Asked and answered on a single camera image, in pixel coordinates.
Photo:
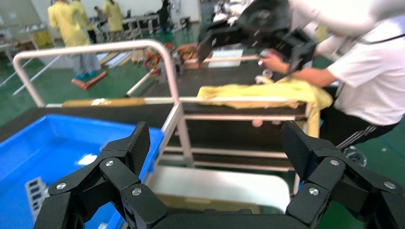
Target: yellow cloth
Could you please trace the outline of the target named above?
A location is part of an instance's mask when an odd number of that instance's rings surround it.
[[[324,25],[318,25],[316,29],[316,40],[318,43],[321,43],[322,41],[326,40],[328,37],[328,27]]]
[[[90,40],[75,19],[72,6],[57,1],[48,8],[49,24],[62,35],[66,47],[89,45]]]
[[[85,7],[83,4],[77,0],[72,1],[70,5],[74,8],[75,12],[77,13],[77,19],[83,27],[86,27],[87,31],[94,30],[93,25],[87,16],[85,11]]]
[[[110,31],[117,32],[123,31],[124,28],[122,26],[122,18],[124,17],[119,9],[119,4],[117,2],[114,5],[107,0],[103,6],[103,12],[108,17],[108,25],[110,27]]]
[[[291,107],[297,108],[302,103],[311,105],[308,117],[308,132],[312,137],[319,136],[320,111],[332,104],[332,97],[321,88],[306,81],[282,79],[276,83],[261,85],[230,84],[219,87],[201,87],[197,97],[212,99],[217,97],[281,97],[291,102],[208,102],[206,105],[226,105],[236,109]]]

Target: metal screw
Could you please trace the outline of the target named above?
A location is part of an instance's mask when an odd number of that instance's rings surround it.
[[[384,185],[387,186],[387,188],[396,189],[396,186],[393,183],[389,182],[389,181],[385,181]]]
[[[318,191],[316,188],[313,188],[313,187],[311,187],[311,188],[309,189],[309,193],[312,194],[312,195],[314,195],[314,196],[319,195],[319,191]]]
[[[134,196],[139,196],[141,192],[142,192],[142,190],[140,190],[140,188],[136,188],[136,189],[132,190],[132,194]]]
[[[339,162],[336,161],[336,160],[331,160],[330,163],[331,163],[332,165],[334,165],[334,166],[338,166],[338,165],[339,165]]]
[[[106,166],[112,166],[113,164],[114,164],[113,161],[107,161],[107,162],[106,162]]]
[[[59,185],[56,186],[56,189],[61,190],[64,189],[64,187],[66,187],[66,183],[60,183]]]

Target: blue shoe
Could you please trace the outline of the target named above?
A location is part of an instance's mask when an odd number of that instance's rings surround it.
[[[90,77],[94,77],[96,75],[96,72],[89,72],[87,75]]]
[[[85,74],[76,74],[76,75],[75,75],[75,79],[78,79],[78,80],[82,80],[82,79],[84,79],[85,77],[86,77]]]

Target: hand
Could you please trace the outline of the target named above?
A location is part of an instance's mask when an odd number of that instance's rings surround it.
[[[278,73],[288,74],[288,64],[284,63],[277,54],[269,52],[260,61],[270,70]]]

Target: cable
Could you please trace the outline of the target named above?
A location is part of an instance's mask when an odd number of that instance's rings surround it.
[[[380,43],[389,42],[389,41],[392,41],[392,40],[395,40],[395,39],[398,39],[398,38],[402,38],[402,37],[405,37],[405,33],[401,34],[401,35],[398,35],[398,36],[395,36],[395,37],[391,37],[391,38],[382,40],[382,41],[368,42],[368,41],[360,40],[359,43],[362,43],[362,44],[380,44]]]

